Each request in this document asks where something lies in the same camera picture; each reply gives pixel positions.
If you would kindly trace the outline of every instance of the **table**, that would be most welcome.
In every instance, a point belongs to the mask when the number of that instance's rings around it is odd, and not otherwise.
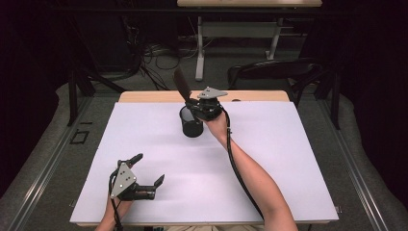
[[[191,97],[199,92],[194,91]],[[230,115],[234,140],[273,176],[295,221],[337,220],[297,111],[286,93],[281,90],[227,92],[229,95],[219,100]],[[143,159],[132,168],[138,183],[151,185],[162,174],[166,178],[157,189],[156,199],[136,201],[123,218],[123,224],[262,223],[236,179],[228,155],[210,132],[205,128],[194,139],[182,134],[178,116],[184,106],[182,102],[177,91],[122,94],[70,222],[96,225],[104,213],[108,179],[117,160],[127,160],[141,152]]]
[[[317,8],[321,0],[178,0],[179,7],[196,8]],[[228,38],[273,38],[267,59],[273,60],[279,40],[283,18],[275,22],[204,22],[198,17],[198,57],[195,80],[203,80],[204,53],[203,37]]]

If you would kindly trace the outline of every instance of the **white desk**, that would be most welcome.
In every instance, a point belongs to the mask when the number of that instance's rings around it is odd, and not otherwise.
[[[222,105],[231,117],[234,140],[273,176],[296,222],[338,219],[292,102]],[[117,160],[143,153],[143,159],[132,168],[138,183],[151,185],[162,174],[166,178],[156,199],[136,201],[123,224],[262,223],[236,179],[227,153],[208,129],[195,139],[183,135],[179,118],[183,106],[168,102],[115,104],[70,222],[96,225],[104,213],[109,175]]]
[[[178,0],[179,7],[212,8],[314,8],[321,0]],[[198,17],[198,57],[195,80],[203,80],[204,54],[203,37],[226,38],[272,38],[267,59],[273,60],[279,40],[283,19],[275,22],[204,22]]]

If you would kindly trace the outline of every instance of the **dark background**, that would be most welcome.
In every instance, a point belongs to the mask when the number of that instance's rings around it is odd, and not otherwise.
[[[136,2],[141,7],[176,7],[176,1]],[[117,7],[109,0],[59,4]],[[407,4],[325,0],[322,7],[360,16],[316,20],[300,56],[325,59],[339,70],[342,94],[354,104],[368,157],[408,207]],[[137,68],[138,60],[126,45],[118,16],[81,15],[67,20],[28,0],[7,1],[0,9],[3,194],[51,121],[59,101],[55,90],[67,82],[76,64],[99,72],[126,71]],[[177,35],[188,33],[188,27],[183,17],[140,18],[143,39],[173,48]]]

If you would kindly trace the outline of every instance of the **office chair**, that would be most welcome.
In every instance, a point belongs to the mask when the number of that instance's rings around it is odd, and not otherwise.
[[[228,69],[229,90],[284,90],[297,107],[303,90],[325,73],[325,67],[312,58],[232,66]]]

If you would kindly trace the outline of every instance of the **black cable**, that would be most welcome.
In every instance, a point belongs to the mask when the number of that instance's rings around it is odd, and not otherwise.
[[[255,209],[258,211],[259,215],[261,216],[262,219],[264,219],[264,216],[262,215],[261,210],[259,209],[257,203],[255,202],[254,198],[252,198],[251,193],[249,193],[249,190],[246,188],[246,185],[244,183],[244,181],[242,180],[242,177],[240,175],[240,172],[237,169],[237,166],[235,165],[235,161],[234,161],[234,157],[232,155],[232,149],[231,149],[231,127],[230,127],[230,118],[229,115],[227,113],[227,111],[225,111],[224,108],[222,108],[222,110],[225,112],[225,116],[226,116],[226,120],[227,120],[227,151],[228,151],[228,156],[231,162],[231,166],[232,169],[235,172],[235,175],[237,176],[238,181],[240,182],[243,190],[245,191],[246,195],[248,196],[249,200],[252,202],[252,204],[254,205]]]

